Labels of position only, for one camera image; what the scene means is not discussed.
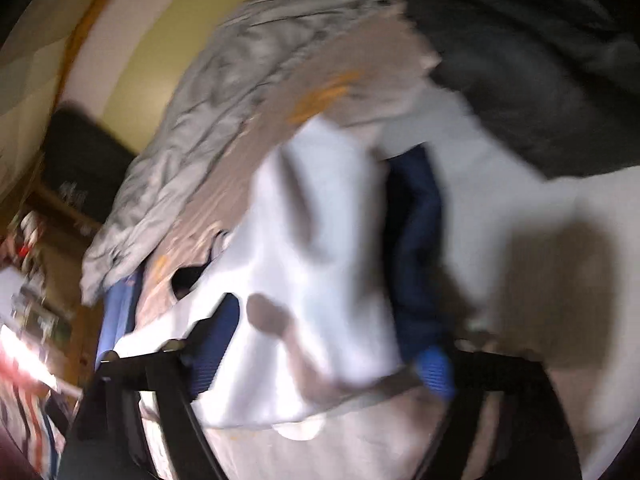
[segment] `black fabric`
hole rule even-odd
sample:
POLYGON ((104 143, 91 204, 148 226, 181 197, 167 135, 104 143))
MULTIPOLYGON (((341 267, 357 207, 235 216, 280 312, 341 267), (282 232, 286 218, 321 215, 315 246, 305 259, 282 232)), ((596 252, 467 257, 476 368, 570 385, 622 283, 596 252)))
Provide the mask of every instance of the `black fabric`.
POLYGON ((601 0, 406 0, 431 73, 545 176, 640 162, 640 49, 601 0))
POLYGON ((72 418, 72 413, 66 406, 65 397, 62 394, 50 390, 44 402, 44 412, 62 436, 65 436, 69 429, 69 421, 72 418))
POLYGON ((458 393, 415 480, 458 480, 485 392, 503 392, 494 449, 482 480, 580 480, 564 411, 540 363, 485 352, 452 352, 458 393))
POLYGON ((176 300, 181 300, 190 293, 191 287, 200 279, 210 263, 211 259, 208 259, 203 265, 180 267, 174 272, 171 277, 171 290, 176 300))
POLYGON ((56 111, 44 145, 42 180, 61 200, 104 222, 134 155, 70 108, 56 111))

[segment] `blue fabric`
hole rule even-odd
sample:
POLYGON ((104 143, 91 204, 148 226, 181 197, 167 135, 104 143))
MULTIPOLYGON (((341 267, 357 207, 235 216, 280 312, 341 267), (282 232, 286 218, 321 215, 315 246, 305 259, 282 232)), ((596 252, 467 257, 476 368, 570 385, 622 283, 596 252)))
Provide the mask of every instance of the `blue fabric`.
POLYGON ((400 355, 417 360, 422 381, 449 396, 452 373, 440 348, 449 331, 429 277, 442 241, 442 197, 424 147, 387 162, 383 264, 400 355))
POLYGON ((218 371, 226 347, 240 321, 240 304, 233 294, 227 294, 212 316, 212 327, 198 348, 191 364, 190 393, 195 398, 206 392, 218 371))
POLYGON ((49 461, 49 479, 53 480, 58 474, 58 450, 56 449, 56 440, 53 437, 53 430, 51 429, 51 423, 49 417, 43 408, 42 420, 44 420, 44 427, 47 430, 47 438, 49 441, 49 455, 51 459, 49 461))
POLYGON ((142 292, 143 266, 115 283, 104 295, 104 318, 98 339, 95 367, 107 350, 113 350, 118 339, 131 332, 135 325, 136 305, 142 292))

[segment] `clothing pile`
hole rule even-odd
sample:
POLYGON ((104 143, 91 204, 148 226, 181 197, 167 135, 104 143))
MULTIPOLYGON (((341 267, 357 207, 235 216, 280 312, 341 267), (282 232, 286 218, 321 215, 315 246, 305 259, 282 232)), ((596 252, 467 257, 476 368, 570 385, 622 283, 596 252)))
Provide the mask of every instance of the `clothing pile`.
MULTIPOLYGON (((440 193, 423 147, 387 165, 385 182, 359 140, 322 116, 308 121, 255 173, 222 254, 178 273, 174 284, 191 291, 116 352, 156 351, 211 316, 190 386, 205 427, 302 420, 415 360, 450 397, 450 335, 426 280, 440 193)), ((153 395, 142 398, 153 412, 153 395)))
POLYGON ((184 73, 151 143, 127 171, 86 253, 83 303, 94 304, 155 249, 270 87, 390 3, 248 0, 217 27, 184 73))

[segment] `yellow wall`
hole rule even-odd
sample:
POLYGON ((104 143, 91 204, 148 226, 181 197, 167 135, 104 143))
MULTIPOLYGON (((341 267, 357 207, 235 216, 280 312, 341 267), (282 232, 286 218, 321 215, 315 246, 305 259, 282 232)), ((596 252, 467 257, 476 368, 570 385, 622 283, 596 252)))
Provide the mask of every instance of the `yellow wall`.
POLYGON ((172 1, 136 47, 104 109, 102 123, 120 142, 136 152, 148 144, 180 77, 242 1, 172 1))

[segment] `bed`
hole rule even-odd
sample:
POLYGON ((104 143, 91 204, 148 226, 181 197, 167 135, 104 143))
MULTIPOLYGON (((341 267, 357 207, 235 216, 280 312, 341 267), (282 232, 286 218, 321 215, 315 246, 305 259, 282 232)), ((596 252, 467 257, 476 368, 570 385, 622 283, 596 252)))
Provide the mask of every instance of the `bed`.
MULTIPOLYGON (((167 311, 175 270, 206 261, 217 232, 241 218, 255 168, 304 118, 321 112, 386 156, 424 144, 447 204, 443 310, 469 345, 526 350, 547 363, 583 475, 600 478, 640 416, 640 168, 545 180, 484 131, 460 95, 423 78, 437 62, 394 9, 324 44, 266 93, 149 257, 142 283, 134 278, 139 300, 113 300, 113 308, 119 319, 135 311, 137 328, 167 311)), ((496 406, 490 400, 482 412, 465 479, 484 471, 496 406)), ((401 479, 412 475, 445 407, 401 374, 327 413, 307 442, 273 429, 206 436, 233 479, 401 479)), ((162 429, 150 418, 144 425, 168 480, 162 429)))

